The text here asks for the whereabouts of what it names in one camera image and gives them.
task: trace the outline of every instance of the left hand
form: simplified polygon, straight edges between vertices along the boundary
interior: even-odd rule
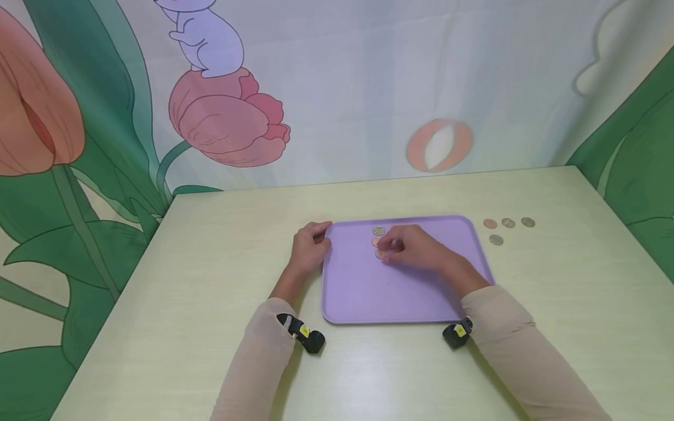
[[[293,252],[290,255],[287,270],[300,277],[308,276],[316,270],[330,250],[330,239],[326,238],[326,230],[331,221],[310,222],[297,231],[293,239]]]

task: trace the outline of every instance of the purple tray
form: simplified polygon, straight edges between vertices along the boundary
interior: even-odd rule
[[[326,232],[332,241],[323,266],[322,311],[327,321],[420,323],[463,318],[459,300],[437,273],[388,265],[375,256],[372,230],[405,224],[418,224],[494,284],[475,228],[464,216],[337,222]]]

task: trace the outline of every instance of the copper coin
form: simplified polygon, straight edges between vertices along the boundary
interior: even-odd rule
[[[529,218],[528,216],[525,216],[524,218],[522,218],[522,225],[524,225],[527,228],[534,228],[536,226],[536,221]]]
[[[500,235],[492,234],[489,236],[489,242],[495,246],[503,245],[503,237]]]
[[[506,228],[515,228],[515,221],[513,221],[513,220],[510,219],[510,218],[503,218],[503,219],[501,220],[501,223],[502,223],[503,226],[505,226]]]
[[[490,220],[490,219],[484,220],[483,224],[484,224],[487,228],[489,228],[490,230],[493,230],[494,228],[496,228],[497,226],[499,226],[499,223],[498,223],[498,222],[496,222],[495,220]]]

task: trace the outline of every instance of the green stem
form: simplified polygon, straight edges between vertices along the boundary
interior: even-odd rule
[[[98,248],[98,244],[96,244],[94,235],[91,233],[91,230],[89,230],[89,225],[87,225],[84,220],[77,198],[75,197],[75,192],[70,184],[69,176],[71,176],[71,179],[74,179],[70,167],[68,167],[68,165],[56,165],[51,171],[54,175],[54,180],[56,181],[59,193],[61,194],[61,200],[63,200],[65,211],[73,222],[75,231],[82,239],[84,248],[87,250],[96,271],[100,274],[103,282],[105,282],[105,285],[108,287],[110,295],[113,296],[113,301],[117,301],[119,298],[119,291],[115,286],[115,281],[105,265],[105,260]]]
[[[68,309],[0,276],[0,299],[58,321],[65,320]]]
[[[161,164],[159,164],[159,170],[157,171],[157,187],[159,188],[159,192],[162,194],[162,198],[164,199],[164,204],[169,205],[171,204],[171,199],[172,197],[170,196],[170,192],[167,193],[166,189],[164,186],[166,185],[166,173],[169,171],[169,166],[175,161],[175,158],[178,158],[184,151],[188,150],[191,148],[189,143],[187,143],[186,140],[183,140],[182,142],[178,143],[176,146],[173,147],[164,159],[162,159]]]

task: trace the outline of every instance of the yellow label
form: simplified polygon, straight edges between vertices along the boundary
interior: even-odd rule
[[[302,325],[302,327],[299,328],[299,331],[306,337],[309,337],[309,334],[311,333],[307,325]]]
[[[464,337],[467,335],[466,330],[461,325],[454,326],[454,331],[457,335],[459,335],[459,337]]]

